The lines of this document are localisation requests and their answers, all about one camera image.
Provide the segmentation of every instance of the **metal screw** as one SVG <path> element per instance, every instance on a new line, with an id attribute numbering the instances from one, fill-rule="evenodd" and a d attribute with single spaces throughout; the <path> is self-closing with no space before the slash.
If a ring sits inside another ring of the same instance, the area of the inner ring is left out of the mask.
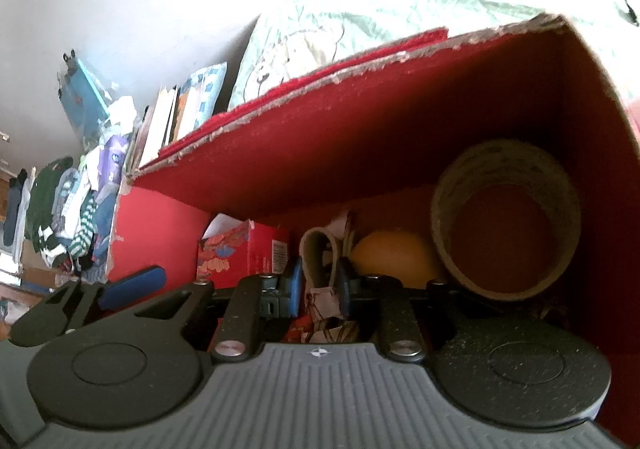
<path id="1" fill-rule="evenodd" d="M 389 346 L 389 351 L 399 357 L 413 357 L 420 353 L 420 350 L 417 342 L 408 340 L 396 341 Z"/>
<path id="2" fill-rule="evenodd" d="M 216 352 L 225 357 L 237 357 L 246 350 L 244 343 L 240 341 L 222 341 L 216 345 Z"/>

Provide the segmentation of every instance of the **purple package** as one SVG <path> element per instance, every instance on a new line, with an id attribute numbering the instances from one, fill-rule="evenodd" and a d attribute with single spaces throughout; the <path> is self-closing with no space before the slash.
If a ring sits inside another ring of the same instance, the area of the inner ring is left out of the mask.
<path id="1" fill-rule="evenodd" d="M 100 155 L 98 164 L 98 191 L 101 191 L 106 184 L 120 184 L 122 178 L 122 165 L 127 155 L 129 142 L 121 136 L 114 135 L 107 140 L 104 150 Z"/>

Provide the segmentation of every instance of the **white wall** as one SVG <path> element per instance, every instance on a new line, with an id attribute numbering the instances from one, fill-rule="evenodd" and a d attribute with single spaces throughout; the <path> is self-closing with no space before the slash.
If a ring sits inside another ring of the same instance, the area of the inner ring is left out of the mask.
<path id="1" fill-rule="evenodd" d="M 57 97 L 74 48 L 129 90 L 138 108 L 196 68 L 237 63 L 250 23 L 278 0 L 0 0 L 0 158 L 17 172 L 78 155 Z"/>

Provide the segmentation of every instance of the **crosshair logo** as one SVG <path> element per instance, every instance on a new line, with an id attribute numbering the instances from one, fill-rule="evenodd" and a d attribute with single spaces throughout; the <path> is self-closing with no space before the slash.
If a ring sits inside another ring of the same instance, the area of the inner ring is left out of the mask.
<path id="1" fill-rule="evenodd" d="M 328 355 L 331 352 L 329 350 L 325 350 L 324 348 L 314 348 L 309 353 L 311 353 L 314 357 L 320 358 Z"/>

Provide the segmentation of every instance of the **yellow ball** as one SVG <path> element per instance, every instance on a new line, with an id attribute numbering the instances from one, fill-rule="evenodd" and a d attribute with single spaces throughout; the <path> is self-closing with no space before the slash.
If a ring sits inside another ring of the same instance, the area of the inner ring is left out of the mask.
<path id="1" fill-rule="evenodd" d="M 425 288 L 430 279 L 443 277 L 444 267 L 430 241 L 407 231 L 376 231 L 351 251 L 359 275 L 391 275 L 406 288 Z"/>

